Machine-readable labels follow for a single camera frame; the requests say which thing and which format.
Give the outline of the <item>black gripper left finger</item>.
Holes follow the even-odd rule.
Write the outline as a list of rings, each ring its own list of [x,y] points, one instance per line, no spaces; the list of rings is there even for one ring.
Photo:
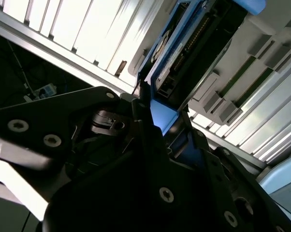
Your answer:
[[[0,160],[35,171],[100,166],[126,152],[148,166],[169,158],[149,96],[91,87],[0,109]]]

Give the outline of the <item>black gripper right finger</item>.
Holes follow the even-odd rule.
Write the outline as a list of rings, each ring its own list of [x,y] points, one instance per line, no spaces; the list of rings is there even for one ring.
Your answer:
[[[201,175],[205,209],[212,232],[291,232],[291,220],[225,147],[211,150],[206,136],[181,112],[188,140],[185,158]]]

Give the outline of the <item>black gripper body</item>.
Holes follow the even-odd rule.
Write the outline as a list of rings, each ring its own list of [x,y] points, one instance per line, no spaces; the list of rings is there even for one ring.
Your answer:
[[[210,232],[203,221],[204,181],[169,161],[166,181],[149,179],[134,154],[63,186],[47,207],[45,232]]]

